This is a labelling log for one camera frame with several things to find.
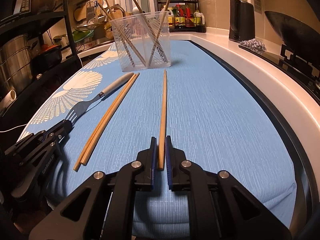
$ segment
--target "gray rag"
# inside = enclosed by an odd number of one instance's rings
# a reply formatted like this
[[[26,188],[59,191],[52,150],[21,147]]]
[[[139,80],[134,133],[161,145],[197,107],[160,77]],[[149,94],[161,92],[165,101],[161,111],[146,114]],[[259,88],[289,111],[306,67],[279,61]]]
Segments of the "gray rag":
[[[259,54],[262,54],[267,50],[266,46],[261,41],[257,41],[256,39],[241,41],[240,45],[248,47]]]

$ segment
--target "tablecloth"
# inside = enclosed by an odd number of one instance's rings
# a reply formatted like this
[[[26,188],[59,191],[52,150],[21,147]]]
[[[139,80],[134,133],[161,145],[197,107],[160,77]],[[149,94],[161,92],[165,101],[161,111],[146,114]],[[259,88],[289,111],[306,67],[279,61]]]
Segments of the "tablecloth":
[[[288,152],[275,127],[246,89],[221,65],[188,41],[171,41],[167,69],[166,134],[174,147],[204,170],[228,170],[289,227],[296,183]],[[60,144],[64,155],[47,195],[62,200],[95,171],[111,173],[136,159],[158,138],[164,69],[140,71],[101,136],[87,166],[73,166],[84,144],[119,90],[89,107]],[[116,46],[65,82],[38,110],[21,137],[48,129],[81,100],[90,100],[123,73]],[[132,234],[155,239],[188,237],[185,193],[156,172],[151,193],[136,194]]]

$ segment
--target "black wok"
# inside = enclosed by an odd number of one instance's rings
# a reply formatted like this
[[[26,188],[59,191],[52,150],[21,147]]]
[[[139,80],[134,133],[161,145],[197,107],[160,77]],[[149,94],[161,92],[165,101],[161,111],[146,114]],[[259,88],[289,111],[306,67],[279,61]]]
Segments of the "black wok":
[[[305,23],[283,13],[265,11],[275,32],[296,55],[320,65],[320,34]]]

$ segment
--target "paper roll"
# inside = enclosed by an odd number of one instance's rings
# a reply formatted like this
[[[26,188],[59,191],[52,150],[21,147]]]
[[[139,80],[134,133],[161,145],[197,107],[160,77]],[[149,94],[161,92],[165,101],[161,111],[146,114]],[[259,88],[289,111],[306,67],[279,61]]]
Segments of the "paper roll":
[[[16,100],[16,98],[17,98],[16,92],[14,90],[10,90],[9,93],[0,102],[0,112],[4,108],[8,108],[9,105],[11,105],[14,100]]]

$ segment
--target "transparent plastic basket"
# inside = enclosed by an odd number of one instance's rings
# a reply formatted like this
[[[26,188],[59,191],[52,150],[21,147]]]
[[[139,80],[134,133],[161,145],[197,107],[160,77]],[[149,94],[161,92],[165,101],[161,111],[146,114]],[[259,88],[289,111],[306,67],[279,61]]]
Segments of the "transparent plastic basket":
[[[158,42],[154,44],[163,16],[164,22],[160,28]],[[111,25],[123,72],[171,65],[168,12],[131,15],[111,21]]]

